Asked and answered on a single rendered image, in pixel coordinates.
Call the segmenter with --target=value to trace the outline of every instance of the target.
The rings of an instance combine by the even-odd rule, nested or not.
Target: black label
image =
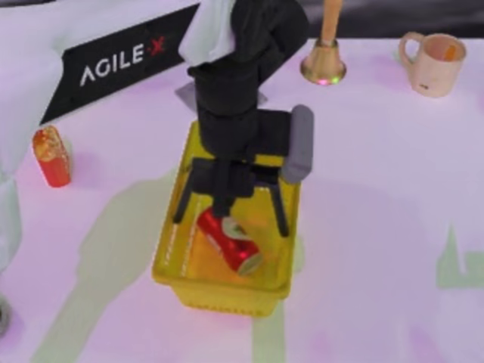
[[[41,124],[180,64],[178,47],[197,7],[67,49],[64,74]]]

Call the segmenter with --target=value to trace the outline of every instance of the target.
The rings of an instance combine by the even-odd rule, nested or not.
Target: red x letter
[[[158,39],[151,39],[152,48],[149,48],[150,55],[154,56],[158,53],[163,53],[165,48],[163,47],[163,43],[165,42],[165,37],[161,36]]]

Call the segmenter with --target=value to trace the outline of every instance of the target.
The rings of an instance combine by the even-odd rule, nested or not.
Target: wooden handle
[[[321,40],[324,44],[332,44],[336,38],[342,6],[343,0],[324,0],[323,27],[321,28]]]

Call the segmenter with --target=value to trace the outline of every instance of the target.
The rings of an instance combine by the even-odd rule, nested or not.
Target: table
[[[293,289],[262,320],[187,309],[150,277],[195,117],[174,95],[185,67],[65,116],[73,183],[48,188],[31,153],[17,173],[24,239],[0,279],[15,309],[0,361],[40,346],[48,363],[482,361],[484,48],[465,43],[447,98],[410,90],[396,40],[342,39],[348,74],[330,88],[299,74],[310,42],[262,87],[264,107],[316,115]]]

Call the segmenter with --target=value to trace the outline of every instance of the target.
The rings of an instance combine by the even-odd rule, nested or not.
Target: can lid
[[[262,254],[261,253],[256,253],[255,255],[252,255],[248,259],[246,259],[242,264],[240,265],[237,273],[240,276],[246,276],[254,272],[262,263]]]

